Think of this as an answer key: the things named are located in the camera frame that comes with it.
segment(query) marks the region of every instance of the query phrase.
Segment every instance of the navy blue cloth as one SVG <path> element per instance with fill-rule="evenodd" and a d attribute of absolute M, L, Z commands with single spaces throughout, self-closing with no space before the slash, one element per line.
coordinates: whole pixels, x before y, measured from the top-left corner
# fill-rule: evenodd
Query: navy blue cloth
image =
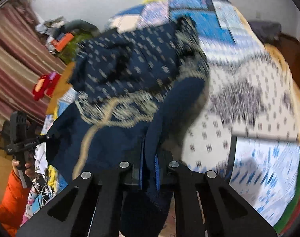
<path fill-rule="evenodd" d="M 178 74 L 176 28 L 171 22 L 86 41 L 69 82 L 95 102 L 158 89 Z"/>
<path fill-rule="evenodd" d="M 47 160 L 69 183 L 83 145 L 88 146 L 88 157 L 82 171 L 98 173 L 118 165 L 143 138 L 143 190 L 125 197 L 120 231 L 126 237 L 155 237 L 165 223 L 172 197 L 171 192 L 157 190 L 155 156 L 175 122 L 202 92 L 208 67 L 190 19 L 122 36 L 90 40 L 79 54 L 70 81 L 79 96 L 49 129 L 48 134 L 60 137 L 47 145 Z M 98 54 L 99 62 L 92 61 L 92 53 Z M 127 74 L 127 69 L 134 72 Z M 117 96 L 120 99 L 110 106 L 108 98 Z M 105 123 L 103 118 L 109 113 Z M 99 128 L 91 142 L 83 144 L 94 125 Z"/>

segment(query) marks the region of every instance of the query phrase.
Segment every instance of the yellow cloth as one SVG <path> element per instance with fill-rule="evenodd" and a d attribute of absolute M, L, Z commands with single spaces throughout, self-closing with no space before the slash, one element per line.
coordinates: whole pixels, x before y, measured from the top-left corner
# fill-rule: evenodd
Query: yellow cloth
<path fill-rule="evenodd" d="M 58 110 L 59 110 L 59 106 L 56 105 L 55 109 L 54 109 L 54 113 L 53 113 L 53 119 L 56 120 L 58 118 Z"/>
<path fill-rule="evenodd" d="M 48 105 L 48 108 L 46 111 L 46 115 L 54 114 L 58 99 L 60 99 L 70 89 L 70 87 L 72 87 L 72 85 L 67 83 L 67 81 L 69 80 L 69 78 L 73 72 L 74 66 L 75 66 L 74 62 L 71 62 L 66 66 L 63 74 L 61 75 L 61 77 L 53 91 L 52 98 L 49 102 L 49 105 Z"/>
<path fill-rule="evenodd" d="M 57 191 L 58 172 L 53 166 L 49 165 L 48 174 L 49 174 L 48 186 L 50 186 L 56 192 Z"/>

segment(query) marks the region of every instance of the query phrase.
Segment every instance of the green fabric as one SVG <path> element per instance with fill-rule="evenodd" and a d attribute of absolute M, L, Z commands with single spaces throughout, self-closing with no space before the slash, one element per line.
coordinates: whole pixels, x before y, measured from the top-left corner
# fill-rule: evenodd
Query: green fabric
<path fill-rule="evenodd" d="M 287 224 L 288 220 L 290 219 L 294 209 L 296 208 L 299 198 L 300 198 L 300 160 L 299 160 L 299 165 L 298 165 L 295 195 L 294 195 L 293 199 L 291 200 L 291 202 L 287 205 L 282 217 L 274 225 L 274 229 L 277 233 L 280 233 L 284 229 L 284 227 Z"/>
<path fill-rule="evenodd" d="M 74 38 L 66 45 L 66 47 L 59 53 L 58 57 L 65 63 L 69 64 L 72 59 L 75 59 L 78 50 L 78 43 L 83 40 L 91 39 L 93 36 L 88 32 L 81 32 L 76 34 Z"/>

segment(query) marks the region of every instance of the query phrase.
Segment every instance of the red curtain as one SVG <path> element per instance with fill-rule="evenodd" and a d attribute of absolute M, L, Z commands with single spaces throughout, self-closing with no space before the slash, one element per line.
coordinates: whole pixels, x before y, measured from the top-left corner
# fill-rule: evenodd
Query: red curtain
<path fill-rule="evenodd" d="M 62 73 L 65 65 L 41 43 L 45 36 L 27 0 L 9 0 L 0 8 L 0 130 L 15 110 L 43 123 L 49 99 L 35 101 L 32 89 L 40 75 Z"/>

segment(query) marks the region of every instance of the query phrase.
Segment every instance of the black handle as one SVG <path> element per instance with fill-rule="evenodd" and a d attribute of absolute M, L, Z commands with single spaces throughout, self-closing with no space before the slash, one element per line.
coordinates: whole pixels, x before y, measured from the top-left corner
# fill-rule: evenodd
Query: black handle
<path fill-rule="evenodd" d="M 29 159 L 29 151 L 25 151 L 24 153 L 20 152 L 14 156 L 15 160 L 19 160 L 19 165 L 17 166 L 19 177 L 22 183 L 22 188 L 30 188 L 32 187 L 32 181 L 29 176 L 25 174 L 26 171 L 26 161 Z"/>

